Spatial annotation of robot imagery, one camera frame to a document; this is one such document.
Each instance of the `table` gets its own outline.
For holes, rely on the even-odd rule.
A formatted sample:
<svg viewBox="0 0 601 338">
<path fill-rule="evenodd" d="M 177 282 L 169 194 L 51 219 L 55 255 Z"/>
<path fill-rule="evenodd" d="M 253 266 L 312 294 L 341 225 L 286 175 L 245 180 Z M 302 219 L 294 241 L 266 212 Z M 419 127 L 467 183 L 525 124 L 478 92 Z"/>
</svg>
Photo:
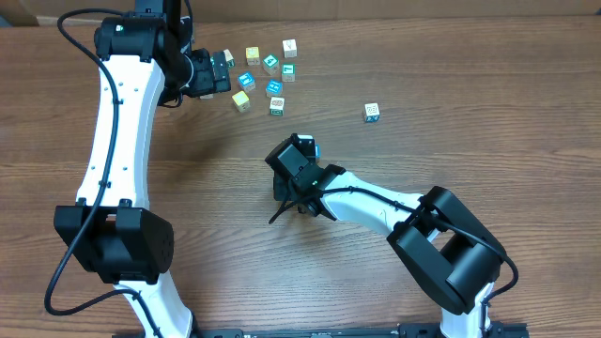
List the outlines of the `table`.
<svg viewBox="0 0 601 338">
<path fill-rule="evenodd" d="M 94 27 L 73 27 L 92 46 Z M 532 337 L 601 330 L 601 22 L 595 17 L 212 23 L 197 47 L 250 69 L 253 110 L 232 93 L 160 108 L 148 167 L 153 212 L 175 230 L 171 267 L 201 326 L 244 330 L 390 327 L 439 321 L 385 239 L 354 223 L 288 212 L 273 225 L 265 156 L 292 132 L 323 163 L 400 192 L 440 185 L 501 241 L 520 270 L 493 319 Z M 244 49 L 299 48 L 283 117 Z M 108 337 L 140 330 L 123 299 L 53 317 L 43 293 L 66 249 L 54 207 L 74 203 L 97 116 L 95 65 L 54 27 L 0 30 L 0 336 Z M 362 122 L 365 103 L 378 123 Z M 503 267 L 499 284 L 510 271 Z M 73 259 L 66 308 L 110 290 Z"/>
</svg>

